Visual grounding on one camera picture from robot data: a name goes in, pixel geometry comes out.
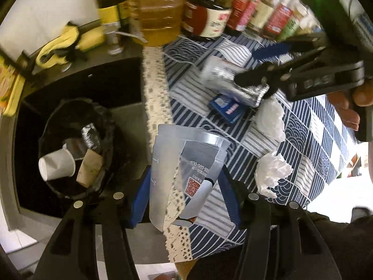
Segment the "right human hand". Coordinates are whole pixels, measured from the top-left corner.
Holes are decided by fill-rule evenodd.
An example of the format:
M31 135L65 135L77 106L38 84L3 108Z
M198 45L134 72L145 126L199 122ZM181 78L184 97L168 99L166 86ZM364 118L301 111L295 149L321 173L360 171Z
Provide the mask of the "right human hand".
M372 105L373 101L372 79L365 80L358 86L350 99L344 92L332 92L327 94L328 101L335 107L343 124L354 131L359 130L360 116L354 110L353 104L361 107Z

